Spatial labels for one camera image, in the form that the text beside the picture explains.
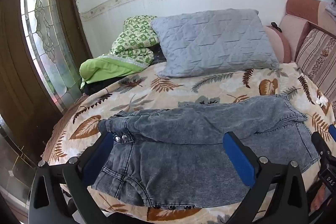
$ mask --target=sofa cushion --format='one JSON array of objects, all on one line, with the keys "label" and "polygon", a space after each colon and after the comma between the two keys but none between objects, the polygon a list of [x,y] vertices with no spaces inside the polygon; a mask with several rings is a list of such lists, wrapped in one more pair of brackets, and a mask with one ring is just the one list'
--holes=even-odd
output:
[{"label": "sofa cushion", "polygon": [[296,63],[329,99],[336,113],[336,39],[312,29],[298,52]]},{"label": "sofa cushion", "polygon": [[285,15],[279,27],[291,49],[291,61],[295,61],[305,37],[311,30],[310,23],[300,17]]},{"label": "sofa cushion", "polygon": [[286,14],[303,18],[336,36],[336,22],[321,0],[287,0]]},{"label": "sofa cushion", "polygon": [[292,61],[292,56],[288,39],[282,32],[279,32],[279,30],[272,26],[264,26],[264,30],[279,63],[290,63]]}]

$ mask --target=tiled wall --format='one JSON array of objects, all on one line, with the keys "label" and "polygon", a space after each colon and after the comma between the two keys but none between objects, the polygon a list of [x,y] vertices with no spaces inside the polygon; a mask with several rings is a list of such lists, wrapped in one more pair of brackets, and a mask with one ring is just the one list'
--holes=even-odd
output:
[{"label": "tiled wall", "polygon": [[14,144],[4,120],[0,122],[0,192],[7,201],[28,211],[36,165]]}]

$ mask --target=leaf-patterned bedspread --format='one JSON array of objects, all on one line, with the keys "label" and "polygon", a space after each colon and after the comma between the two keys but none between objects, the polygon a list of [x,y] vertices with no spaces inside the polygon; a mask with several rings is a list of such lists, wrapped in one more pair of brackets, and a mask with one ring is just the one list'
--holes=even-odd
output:
[{"label": "leaf-patterned bedspread", "polygon": [[[129,112],[145,108],[176,108],[188,104],[237,103],[252,96],[280,93],[287,94],[291,104],[308,116],[306,125],[310,131],[320,132],[335,155],[336,145],[328,133],[328,126],[335,124],[332,106],[330,103],[323,107],[316,104],[322,93],[295,63],[281,64],[277,71],[250,69],[173,79],[157,76],[164,66],[165,63],[151,66],[87,98],[59,136],[49,157],[49,164],[62,164],[70,157],[80,155],[100,136],[98,121],[107,119],[120,110]],[[318,170],[317,162],[303,174],[306,187],[316,179]],[[101,208],[156,223],[223,223],[238,206],[232,204],[217,208],[165,211],[123,204],[107,194],[90,187],[88,189]],[[271,196],[272,193],[268,193],[261,211],[267,208]]]}]

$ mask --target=white flower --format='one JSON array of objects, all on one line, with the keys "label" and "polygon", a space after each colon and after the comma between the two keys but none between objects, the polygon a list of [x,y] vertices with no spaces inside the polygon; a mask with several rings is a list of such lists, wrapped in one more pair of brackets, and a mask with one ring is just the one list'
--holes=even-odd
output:
[{"label": "white flower", "polygon": [[320,106],[327,106],[328,99],[325,96],[321,96],[320,98],[317,98],[316,103]]}]

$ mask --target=stained glass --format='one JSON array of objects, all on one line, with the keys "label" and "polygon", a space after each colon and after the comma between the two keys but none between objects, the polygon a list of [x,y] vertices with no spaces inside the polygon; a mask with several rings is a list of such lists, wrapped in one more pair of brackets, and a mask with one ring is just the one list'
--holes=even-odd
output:
[{"label": "stained glass", "polygon": [[21,0],[22,24],[38,75],[55,105],[65,112],[81,96],[76,70],[55,0]]}]

